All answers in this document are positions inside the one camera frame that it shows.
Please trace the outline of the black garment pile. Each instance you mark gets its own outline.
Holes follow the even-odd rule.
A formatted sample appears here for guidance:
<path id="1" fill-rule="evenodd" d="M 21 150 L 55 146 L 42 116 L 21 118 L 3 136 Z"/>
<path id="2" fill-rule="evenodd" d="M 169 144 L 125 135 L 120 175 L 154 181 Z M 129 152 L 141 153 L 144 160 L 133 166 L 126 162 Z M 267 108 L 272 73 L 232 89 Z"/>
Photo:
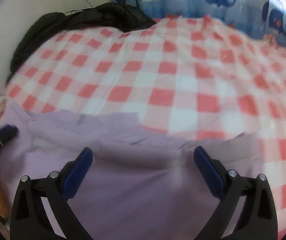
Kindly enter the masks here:
<path id="1" fill-rule="evenodd" d="M 45 14 L 28 29 L 14 51 L 6 83 L 10 82 L 14 74 L 44 42 L 61 31 L 112 27 L 127 33 L 148 29 L 155 24 L 156 22 L 139 8 L 112 2 L 83 9 L 71 15 L 62 12 Z"/>

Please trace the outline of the red white checkered bedsheet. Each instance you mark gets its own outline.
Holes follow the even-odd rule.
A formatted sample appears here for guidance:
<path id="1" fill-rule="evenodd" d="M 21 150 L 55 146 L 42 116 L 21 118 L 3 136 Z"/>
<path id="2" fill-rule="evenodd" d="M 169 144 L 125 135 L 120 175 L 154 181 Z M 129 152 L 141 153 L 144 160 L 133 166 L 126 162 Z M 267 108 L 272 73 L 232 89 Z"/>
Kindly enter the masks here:
<path id="1" fill-rule="evenodd" d="M 286 48 L 210 17 L 164 18 L 130 33 L 62 31 L 6 92 L 34 112 L 135 112 L 144 127 L 186 139 L 257 132 L 279 236 L 286 234 Z"/>

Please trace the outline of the lilac purple garment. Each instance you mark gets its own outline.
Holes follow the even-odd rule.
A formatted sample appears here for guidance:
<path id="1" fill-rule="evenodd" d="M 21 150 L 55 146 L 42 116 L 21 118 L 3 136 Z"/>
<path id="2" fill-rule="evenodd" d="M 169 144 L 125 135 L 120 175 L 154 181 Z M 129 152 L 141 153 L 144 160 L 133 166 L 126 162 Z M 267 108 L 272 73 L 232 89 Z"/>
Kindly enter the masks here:
<path id="1" fill-rule="evenodd" d="M 47 177 L 88 147 L 94 163 L 69 206 L 94 239 L 194 239 L 219 201 L 193 161 L 202 146 L 226 169 L 256 177 L 263 162 L 255 134 L 184 140 L 143 129 L 131 113 L 31 113 L 9 105 L 1 124 L 18 136 L 0 153 L 0 184 L 13 202 L 22 176 Z"/>

